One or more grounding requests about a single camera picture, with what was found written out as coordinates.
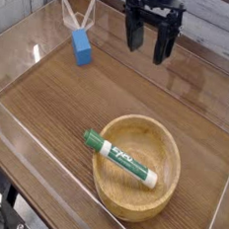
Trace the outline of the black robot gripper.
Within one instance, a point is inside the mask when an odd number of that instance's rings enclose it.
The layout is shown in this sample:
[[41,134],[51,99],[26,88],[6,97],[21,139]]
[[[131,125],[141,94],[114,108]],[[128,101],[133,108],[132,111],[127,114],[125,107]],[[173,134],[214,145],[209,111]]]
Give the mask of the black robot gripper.
[[125,0],[126,41],[130,51],[143,43],[144,22],[159,26],[154,49],[155,65],[169,58],[182,25],[186,6],[179,0]]

